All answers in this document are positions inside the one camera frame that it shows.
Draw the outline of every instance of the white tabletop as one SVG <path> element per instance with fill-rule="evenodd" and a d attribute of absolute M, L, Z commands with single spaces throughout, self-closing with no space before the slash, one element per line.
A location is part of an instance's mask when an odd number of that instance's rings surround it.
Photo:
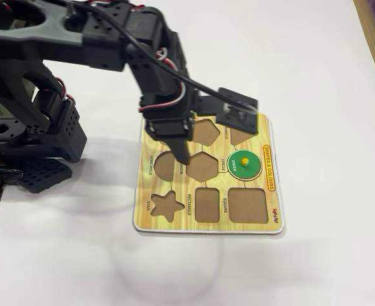
<path fill-rule="evenodd" d="M 136 232 L 130 71 L 47 62 L 88 143 L 72 179 L 6 188 L 0 305 L 375 305 L 375 66 L 353 1 L 145 4 L 179 32 L 192 78 L 257 98 L 271 118 L 285 230 Z"/>

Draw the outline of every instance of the mounting hole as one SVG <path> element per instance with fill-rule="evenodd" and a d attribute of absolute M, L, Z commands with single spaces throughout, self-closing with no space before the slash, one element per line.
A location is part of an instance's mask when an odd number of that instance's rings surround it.
<path fill-rule="evenodd" d="M 9 127 L 6 124 L 0 124 L 0 134 L 3 134 L 9 130 Z"/>

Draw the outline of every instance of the wooden shape puzzle board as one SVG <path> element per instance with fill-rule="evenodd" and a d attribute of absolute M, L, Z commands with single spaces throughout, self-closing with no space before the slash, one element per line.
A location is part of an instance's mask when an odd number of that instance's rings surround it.
<path fill-rule="evenodd" d="M 277 234 L 283 229 L 269 119 L 258 134 L 196 118 L 182 165 L 162 142 L 141 132 L 134 225 L 159 233 Z"/>

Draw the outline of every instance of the orange label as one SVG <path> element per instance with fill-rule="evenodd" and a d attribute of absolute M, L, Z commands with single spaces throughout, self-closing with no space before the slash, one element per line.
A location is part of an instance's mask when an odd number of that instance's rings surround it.
<path fill-rule="evenodd" d="M 272 167 L 271 147 L 268 145 L 264 145 L 264 159 L 265 159 L 265 173 L 266 173 L 266 180 L 268 183 L 268 189 L 270 191 L 275 191 L 275 178 L 274 178 L 274 169 Z"/>

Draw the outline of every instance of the hexagon cutout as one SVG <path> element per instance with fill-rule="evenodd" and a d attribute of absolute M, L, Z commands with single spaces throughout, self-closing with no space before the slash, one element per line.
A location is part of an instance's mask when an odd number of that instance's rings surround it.
<path fill-rule="evenodd" d="M 199 152 L 191 157 L 186 174 L 200 183 L 210 180 L 218 175 L 218 160 L 205 152 Z"/>

